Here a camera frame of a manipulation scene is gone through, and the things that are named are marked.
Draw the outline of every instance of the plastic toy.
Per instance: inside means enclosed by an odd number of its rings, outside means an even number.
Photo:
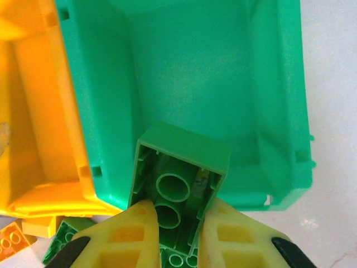
[[[87,218],[65,218],[56,233],[49,249],[46,252],[43,264],[48,264],[53,257],[68,243],[71,241],[72,236],[79,231],[82,231],[90,226],[95,225],[91,219]]]
[[[64,217],[53,216],[22,220],[22,232],[26,235],[51,238],[60,227]]]
[[[149,200],[77,233],[46,268],[160,268],[159,223]],[[162,268],[193,268],[161,254]],[[316,268],[289,238],[216,199],[200,234],[198,268]]]
[[[0,214],[117,214],[94,192],[54,2],[0,1],[0,29]]]
[[[4,227],[0,231],[0,262],[29,247],[37,240],[21,231],[21,220]]]
[[[56,5],[100,199],[127,208],[136,141],[158,121],[233,148],[219,197],[238,210],[311,186],[299,0]]]
[[[165,123],[140,137],[129,205],[153,201],[164,248],[192,254],[204,214],[228,173],[230,154],[221,142]]]

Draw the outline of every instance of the white table surface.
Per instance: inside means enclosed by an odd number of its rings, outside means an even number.
[[[301,12],[314,184],[286,211],[247,214],[289,235],[319,268],[356,268],[357,1],[301,0]],[[0,228],[11,221],[0,218]],[[50,242],[39,238],[0,267],[43,267]]]

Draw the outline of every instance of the yellow plastic bin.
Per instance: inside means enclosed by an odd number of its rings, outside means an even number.
[[[0,214],[113,215],[94,192],[52,0],[0,0]]]

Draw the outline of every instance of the yellow plastic part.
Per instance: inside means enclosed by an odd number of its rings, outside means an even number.
[[[21,231],[21,220],[4,227],[0,231],[0,262],[15,255],[36,242],[37,238]]]
[[[289,240],[216,198],[200,233],[198,268],[290,268],[273,237]]]
[[[22,232],[26,235],[51,238],[56,234],[63,219],[63,216],[23,219]]]
[[[143,200],[124,212],[75,234],[90,241],[71,268],[160,268],[157,214]]]
[[[0,1],[0,126],[0,214],[121,211],[95,195],[53,0]]]

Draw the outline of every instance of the green lego brick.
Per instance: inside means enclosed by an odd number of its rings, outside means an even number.
[[[68,243],[71,241],[72,236],[79,231],[87,229],[90,226],[95,225],[91,219],[88,218],[74,218],[69,217],[65,218],[49,247],[46,252],[42,263],[47,265],[55,256],[56,254]]]
[[[162,122],[138,140],[129,205],[153,201],[162,247],[192,254],[230,154],[225,144]]]
[[[195,248],[190,257],[175,252],[168,248],[161,248],[162,268],[197,268],[197,249]]]

